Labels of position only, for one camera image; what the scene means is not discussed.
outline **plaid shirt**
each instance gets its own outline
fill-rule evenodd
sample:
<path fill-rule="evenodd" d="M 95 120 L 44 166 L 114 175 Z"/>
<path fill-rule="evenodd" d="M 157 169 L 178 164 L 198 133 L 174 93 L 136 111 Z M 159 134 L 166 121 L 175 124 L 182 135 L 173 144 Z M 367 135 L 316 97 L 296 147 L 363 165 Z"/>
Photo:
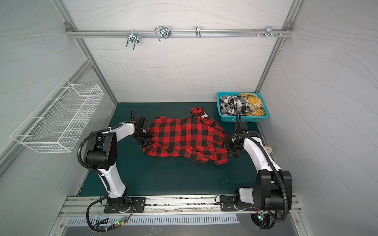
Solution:
<path fill-rule="evenodd" d="M 227 137 L 218 122 L 210 118 L 202 107 L 192 109 L 193 118 L 167 119 L 156 117 L 148 130 L 153 138 L 143 149 L 149 156 L 183 156 L 195 164 L 227 163 L 227 149 L 221 148 Z"/>

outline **green table surface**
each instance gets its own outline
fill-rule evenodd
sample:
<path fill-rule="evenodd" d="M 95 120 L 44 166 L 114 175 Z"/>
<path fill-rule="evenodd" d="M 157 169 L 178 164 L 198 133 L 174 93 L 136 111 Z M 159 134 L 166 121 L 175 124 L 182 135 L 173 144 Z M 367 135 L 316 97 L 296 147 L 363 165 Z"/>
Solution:
<path fill-rule="evenodd" d="M 221 121 L 215 102 L 119 103 L 110 126 L 129 120 L 133 108 L 137 115 L 145 117 L 148 126 L 156 116 L 180 119 L 191 117 L 191 109 L 198 106 L 203 107 L 228 134 L 233 132 L 235 124 Z M 250 130 L 259 131 L 255 123 L 248 123 L 248 126 Z M 257 174 L 248 154 L 239 158 L 229 157 L 228 163 L 224 165 L 210 162 L 195 165 L 185 157 L 146 156 L 131 137 L 118 142 L 117 169 L 131 196 L 230 194 L 236 187 L 253 187 Z M 104 193 L 100 177 L 90 171 L 80 196 L 101 196 Z"/>

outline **laundry basket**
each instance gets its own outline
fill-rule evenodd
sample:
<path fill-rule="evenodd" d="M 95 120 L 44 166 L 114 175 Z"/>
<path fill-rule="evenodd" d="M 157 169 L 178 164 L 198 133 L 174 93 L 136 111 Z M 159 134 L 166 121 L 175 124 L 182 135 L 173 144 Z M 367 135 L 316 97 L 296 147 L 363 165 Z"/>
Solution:
<path fill-rule="evenodd" d="M 57 96 L 49 95 L 11 134 L 39 153 L 71 152 L 104 96 L 95 83 L 70 84 L 66 79 L 54 91 Z"/>
<path fill-rule="evenodd" d="M 236 92 L 229 92 L 229 93 L 227 93 L 227 92 L 220 92 L 220 93 L 217 94 L 218 113 L 219 113 L 220 118 L 222 119 L 222 121 L 235 122 L 235 117 L 236 116 L 225 116 L 225 115 L 222 115 L 220 113 L 219 98 L 220 97 L 226 97 L 226 96 L 238 96 L 240 94 L 241 93 L 236 93 Z M 266 109 L 265 102 L 262 99 L 261 95 L 259 93 L 251 93 L 251 94 L 255 94 L 255 95 L 257 95 L 261 99 L 261 102 L 264 105 L 265 116 L 242 116 L 242 121 L 256 122 L 257 123 L 257 122 L 259 122 L 262 119 L 268 118 L 269 114 L 268 114 L 268 110 Z"/>

